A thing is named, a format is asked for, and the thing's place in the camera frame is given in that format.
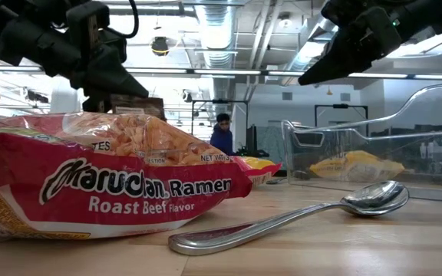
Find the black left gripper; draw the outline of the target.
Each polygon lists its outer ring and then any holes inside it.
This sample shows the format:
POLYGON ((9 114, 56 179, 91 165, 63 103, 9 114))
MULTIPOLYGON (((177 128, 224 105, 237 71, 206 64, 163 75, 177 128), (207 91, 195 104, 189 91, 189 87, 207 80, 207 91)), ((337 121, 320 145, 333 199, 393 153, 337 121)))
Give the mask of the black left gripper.
POLYGON ((148 98, 149 91, 122 65, 127 57, 127 36, 109 27, 107 5, 83 2, 67 10, 66 19, 70 43, 80 52, 69 80, 89 97, 82 103, 84 112, 107 113, 111 94, 148 98))

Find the brown snack packet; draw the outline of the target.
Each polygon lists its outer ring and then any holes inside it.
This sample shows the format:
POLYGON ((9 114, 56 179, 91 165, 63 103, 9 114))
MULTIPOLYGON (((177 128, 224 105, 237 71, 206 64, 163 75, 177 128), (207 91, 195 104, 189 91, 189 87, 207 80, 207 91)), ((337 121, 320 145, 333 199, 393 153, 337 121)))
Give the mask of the brown snack packet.
POLYGON ((166 121, 162 98, 141 98, 129 95, 112 94, 110 102, 113 113, 134 113, 151 115, 166 121))

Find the long ceiling light strip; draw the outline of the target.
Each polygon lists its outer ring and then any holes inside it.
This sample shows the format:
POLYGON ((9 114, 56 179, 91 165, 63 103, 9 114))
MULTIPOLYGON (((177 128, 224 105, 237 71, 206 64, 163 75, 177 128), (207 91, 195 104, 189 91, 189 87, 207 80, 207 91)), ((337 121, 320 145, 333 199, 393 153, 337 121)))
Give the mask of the long ceiling light strip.
MULTIPOLYGON (((270 76, 270 77, 300 77, 298 71, 267 71, 267 70, 232 70, 232 69, 192 69, 192 68, 155 68, 155 67, 126 67, 132 74, 188 74, 188 75, 220 75, 220 76, 270 76)), ((7 66, 0 65, 0 71, 41 73, 43 70, 36 66, 7 66)), ((389 73, 353 73, 349 78, 364 79, 409 79, 442 81, 442 74, 389 74, 389 73)))

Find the person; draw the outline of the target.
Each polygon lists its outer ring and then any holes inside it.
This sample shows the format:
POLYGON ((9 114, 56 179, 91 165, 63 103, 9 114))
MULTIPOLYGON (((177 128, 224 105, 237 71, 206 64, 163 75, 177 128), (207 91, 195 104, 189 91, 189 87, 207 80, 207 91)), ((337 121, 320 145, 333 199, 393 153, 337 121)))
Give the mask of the person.
POLYGON ((209 143, 228 156, 233 155, 233 134, 230 130, 230 116, 220 113, 216 116, 216 124, 209 143))

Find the yellow ramen packet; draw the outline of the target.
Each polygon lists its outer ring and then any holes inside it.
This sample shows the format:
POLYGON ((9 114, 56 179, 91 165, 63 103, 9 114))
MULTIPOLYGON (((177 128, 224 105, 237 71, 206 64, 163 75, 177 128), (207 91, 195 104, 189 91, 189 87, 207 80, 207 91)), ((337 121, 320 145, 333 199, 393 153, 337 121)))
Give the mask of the yellow ramen packet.
POLYGON ((310 165, 317 176, 342 182, 379 182, 392 179, 404 171, 401 163, 380 159, 362 150, 324 159, 310 165))

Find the dark background monitor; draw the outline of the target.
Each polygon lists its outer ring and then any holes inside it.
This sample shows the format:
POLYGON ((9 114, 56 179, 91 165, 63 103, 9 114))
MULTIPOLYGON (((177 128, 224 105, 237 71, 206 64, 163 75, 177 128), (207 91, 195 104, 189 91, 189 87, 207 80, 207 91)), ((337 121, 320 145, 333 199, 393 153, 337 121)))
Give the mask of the dark background monitor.
POLYGON ((246 130, 246 150, 248 156, 255 156, 257 151, 256 125, 253 124, 246 130))

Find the clear plastic container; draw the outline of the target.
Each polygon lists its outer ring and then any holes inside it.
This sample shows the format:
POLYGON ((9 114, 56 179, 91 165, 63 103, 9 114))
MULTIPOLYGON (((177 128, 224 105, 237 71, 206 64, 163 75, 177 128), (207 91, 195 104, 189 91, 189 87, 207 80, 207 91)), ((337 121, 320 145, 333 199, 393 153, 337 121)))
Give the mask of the clear plastic container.
POLYGON ((401 97, 364 96, 368 119, 332 126, 303 126, 282 121, 285 168, 290 184, 352 190, 373 182, 342 182, 315 175, 310 165, 349 151, 362 150, 401 163, 392 179, 411 197, 442 201, 442 84, 401 97))

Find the red beef ramen packet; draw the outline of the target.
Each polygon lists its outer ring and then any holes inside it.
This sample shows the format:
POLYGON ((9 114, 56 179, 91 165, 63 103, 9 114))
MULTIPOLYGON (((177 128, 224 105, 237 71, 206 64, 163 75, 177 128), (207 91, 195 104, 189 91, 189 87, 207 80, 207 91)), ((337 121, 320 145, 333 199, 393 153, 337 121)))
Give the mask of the red beef ramen packet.
POLYGON ((234 161, 252 182, 255 188, 268 182, 281 168, 281 163, 251 156, 232 156, 234 161))

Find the silver metal spoon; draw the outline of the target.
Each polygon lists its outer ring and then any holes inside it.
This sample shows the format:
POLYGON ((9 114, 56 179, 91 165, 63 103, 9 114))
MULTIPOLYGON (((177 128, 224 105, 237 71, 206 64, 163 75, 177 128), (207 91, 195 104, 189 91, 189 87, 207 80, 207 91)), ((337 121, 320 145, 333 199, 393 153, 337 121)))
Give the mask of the silver metal spoon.
POLYGON ((352 215, 372 217, 398 210, 405 206, 408 200, 409 191, 404 184, 392 180, 377 182, 350 192, 338 202, 310 205, 270 218, 230 227, 171 235, 168 238, 168 247, 182 255, 210 255, 261 238, 318 212, 341 209, 352 215))

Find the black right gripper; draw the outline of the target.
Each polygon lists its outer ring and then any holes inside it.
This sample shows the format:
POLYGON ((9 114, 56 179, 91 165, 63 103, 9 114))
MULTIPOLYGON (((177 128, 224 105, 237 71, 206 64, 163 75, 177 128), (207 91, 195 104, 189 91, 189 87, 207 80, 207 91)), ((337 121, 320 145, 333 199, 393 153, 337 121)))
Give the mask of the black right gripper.
POLYGON ((328 0, 321 14, 338 26, 323 56, 301 77, 317 84, 361 73, 434 23, 435 0, 328 0))

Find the roast beef ramen packet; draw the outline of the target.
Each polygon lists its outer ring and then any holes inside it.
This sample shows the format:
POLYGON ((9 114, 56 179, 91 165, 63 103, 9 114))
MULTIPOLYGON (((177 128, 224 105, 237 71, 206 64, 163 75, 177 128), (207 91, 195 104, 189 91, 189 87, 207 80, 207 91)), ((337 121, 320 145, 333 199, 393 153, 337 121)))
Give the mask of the roast beef ramen packet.
POLYGON ((251 188, 232 157, 150 115, 0 120, 2 237, 163 232, 251 188))

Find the silver ventilation duct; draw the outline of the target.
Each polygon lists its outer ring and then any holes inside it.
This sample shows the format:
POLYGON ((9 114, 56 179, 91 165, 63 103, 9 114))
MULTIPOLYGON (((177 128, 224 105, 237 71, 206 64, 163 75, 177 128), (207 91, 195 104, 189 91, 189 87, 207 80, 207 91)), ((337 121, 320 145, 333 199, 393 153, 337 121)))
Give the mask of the silver ventilation duct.
POLYGON ((195 7, 200 22, 200 40, 209 69, 231 69, 235 55, 234 27, 236 8, 227 5, 198 5, 195 7))

